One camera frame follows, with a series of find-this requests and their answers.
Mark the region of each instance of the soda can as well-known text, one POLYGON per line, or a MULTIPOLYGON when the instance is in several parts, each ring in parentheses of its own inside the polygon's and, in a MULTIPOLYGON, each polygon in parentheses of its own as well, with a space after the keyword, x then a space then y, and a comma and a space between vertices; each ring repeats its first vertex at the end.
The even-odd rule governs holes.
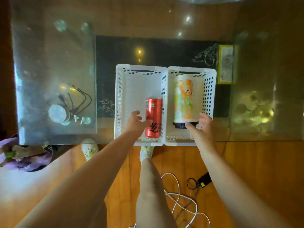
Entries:
POLYGON ((147 138, 158 138, 161 135, 162 105, 162 99, 146 99, 146 120, 153 120, 151 126, 148 126, 145 130, 147 138))

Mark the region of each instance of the white disc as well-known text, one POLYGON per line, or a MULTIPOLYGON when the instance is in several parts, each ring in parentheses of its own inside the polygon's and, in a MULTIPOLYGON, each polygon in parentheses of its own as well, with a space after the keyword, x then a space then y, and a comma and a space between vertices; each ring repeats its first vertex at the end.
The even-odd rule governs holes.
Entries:
POLYGON ((67 110, 61 105, 51 105, 49 108, 49 116, 53 122, 62 123, 68 117, 67 110))

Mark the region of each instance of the white plastic basket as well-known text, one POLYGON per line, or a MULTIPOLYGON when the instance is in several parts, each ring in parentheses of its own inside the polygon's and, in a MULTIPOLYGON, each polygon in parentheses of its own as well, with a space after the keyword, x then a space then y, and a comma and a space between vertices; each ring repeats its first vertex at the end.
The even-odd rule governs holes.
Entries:
POLYGON ((115 127, 114 139, 125 129, 127 120, 134 110, 146 118, 146 98, 162 98, 162 133, 159 138, 147 138, 145 133, 135 142, 135 146, 162 146, 165 143, 167 122, 168 69, 157 66, 118 64, 116 66, 115 87, 115 127))
POLYGON ((173 125, 174 118, 174 77, 181 74, 191 74, 193 77, 193 101, 196 107, 193 114, 199 120, 199 113, 203 112, 213 118, 214 94, 216 84, 216 70, 205 68, 174 67, 168 68, 168 112, 165 145, 167 146, 195 146, 195 142, 188 130, 177 129, 173 125))

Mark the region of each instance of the glass tabletop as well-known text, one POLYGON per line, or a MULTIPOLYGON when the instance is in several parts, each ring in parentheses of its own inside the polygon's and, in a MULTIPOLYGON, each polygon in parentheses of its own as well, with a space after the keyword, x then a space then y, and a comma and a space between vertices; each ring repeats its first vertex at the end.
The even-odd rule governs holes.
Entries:
POLYGON ((219 45, 234 45, 233 79, 216 87, 216 141, 303 139, 303 68, 291 59, 300 39, 282 33, 286 25, 296 32, 291 9, 299 0, 280 1, 279 17, 271 0, 10 1, 20 144, 112 141, 115 71, 107 65, 164 62, 155 52, 164 41, 179 66, 187 63, 176 54, 215 45, 216 59, 201 65, 217 70, 219 45))

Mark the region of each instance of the forearm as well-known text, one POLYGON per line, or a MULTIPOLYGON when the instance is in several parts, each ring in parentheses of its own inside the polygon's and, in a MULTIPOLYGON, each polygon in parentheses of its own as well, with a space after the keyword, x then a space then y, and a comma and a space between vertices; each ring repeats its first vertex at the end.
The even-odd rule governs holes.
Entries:
POLYGON ((199 147, 214 186, 238 227, 290 227, 235 173, 211 144, 199 147))
POLYGON ((46 196, 18 227, 86 226, 136 140, 135 135, 122 134, 112 141, 46 196))

